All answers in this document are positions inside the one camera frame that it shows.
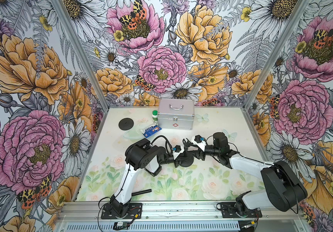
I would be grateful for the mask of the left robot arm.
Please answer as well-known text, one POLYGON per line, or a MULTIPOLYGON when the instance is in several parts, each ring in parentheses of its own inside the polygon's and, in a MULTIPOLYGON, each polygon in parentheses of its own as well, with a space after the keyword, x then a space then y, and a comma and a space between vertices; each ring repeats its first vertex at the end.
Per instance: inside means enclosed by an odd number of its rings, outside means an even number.
POLYGON ((161 165, 173 163, 175 160, 166 148, 152 145, 146 138, 128 147, 125 156, 126 167, 122 181, 110 198, 112 214, 118 218, 127 215, 132 191, 140 172, 146 170, 154 177, 161 172, 161 165))

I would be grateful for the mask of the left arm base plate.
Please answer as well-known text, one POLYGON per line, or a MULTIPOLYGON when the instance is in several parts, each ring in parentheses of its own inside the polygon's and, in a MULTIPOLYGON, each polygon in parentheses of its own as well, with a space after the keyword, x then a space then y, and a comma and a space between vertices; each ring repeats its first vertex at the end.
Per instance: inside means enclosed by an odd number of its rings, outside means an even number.
POLYGON ((101 219, 140 219, 142 214, 142 203, 127 203, 117 205, 106 203, 101 210, 101 219))

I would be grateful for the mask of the black round stand base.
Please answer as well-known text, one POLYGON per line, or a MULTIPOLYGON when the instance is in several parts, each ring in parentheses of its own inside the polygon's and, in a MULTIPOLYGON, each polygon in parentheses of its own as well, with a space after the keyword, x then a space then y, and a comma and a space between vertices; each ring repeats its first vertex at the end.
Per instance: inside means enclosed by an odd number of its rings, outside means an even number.
POLYGON ((194 155, 190 153, 180 154, 177 157, 177 163, 181 167, 190 167, 194 162, 194 155))

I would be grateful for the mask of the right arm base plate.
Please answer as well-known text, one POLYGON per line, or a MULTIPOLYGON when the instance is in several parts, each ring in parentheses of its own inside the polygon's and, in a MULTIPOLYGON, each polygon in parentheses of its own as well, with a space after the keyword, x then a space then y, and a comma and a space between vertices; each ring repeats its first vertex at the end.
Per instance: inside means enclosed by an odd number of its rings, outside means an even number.
POLYGON ((223 218, 254 218, 262 217, 259 208, 248 209, 236 202, 220 202, 216 204, 216 209, 221 212, 223 218))

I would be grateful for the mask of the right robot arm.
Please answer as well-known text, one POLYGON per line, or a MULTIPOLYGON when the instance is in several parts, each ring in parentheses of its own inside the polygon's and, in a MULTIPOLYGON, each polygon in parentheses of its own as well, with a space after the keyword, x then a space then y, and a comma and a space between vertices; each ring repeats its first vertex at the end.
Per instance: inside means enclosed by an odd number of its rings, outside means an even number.
POLYGON ((308 195, 287 162, 264 162, 246 157, 237 149, 230 148, 230 143, 222 132, 213 134, 212 145, 208 145, 200 135, 195 136, 193 144, 198 147, 198 159, 204 160, 206 156, 211 156, 229 169, 242 171, 262 180, 265 186, 263 190, 248 191, 236 198, 236 213, 241 217, 258 208, 274 207, 286 212, 308 195))

